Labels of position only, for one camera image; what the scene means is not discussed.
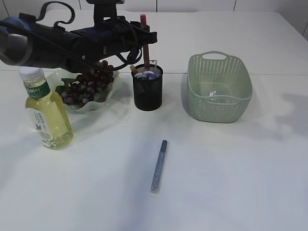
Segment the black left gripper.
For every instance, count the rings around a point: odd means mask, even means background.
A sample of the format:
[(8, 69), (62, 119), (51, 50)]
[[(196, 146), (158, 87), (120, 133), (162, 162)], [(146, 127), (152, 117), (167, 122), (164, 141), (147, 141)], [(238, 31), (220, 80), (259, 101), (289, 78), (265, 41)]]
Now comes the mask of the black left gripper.
[(157, 33), (150, 32), (148, 25), (127, 21), (119, 16), (115, 23), (109, 19), (99, 26), (72, 31), (77, 35), (70, 46), (76, 56), (94, 63), (111, 56), (118, 56), (124, 63), (140, 59), (143, 46), (157, 43)]

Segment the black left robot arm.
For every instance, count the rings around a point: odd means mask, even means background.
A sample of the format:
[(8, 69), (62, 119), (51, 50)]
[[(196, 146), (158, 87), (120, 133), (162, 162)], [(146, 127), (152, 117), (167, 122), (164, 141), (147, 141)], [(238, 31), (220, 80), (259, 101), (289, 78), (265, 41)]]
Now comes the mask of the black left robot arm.
[(123, 16), (73, 31), (45, 26), (29, 15), (8, 17), (0, 22), (0, 59), (12, 66), (61, 68), (81, 73), (97, 63), (128, 52), (119, 69), (140, 60), (139, 49), (157, 42), (157, 33)]

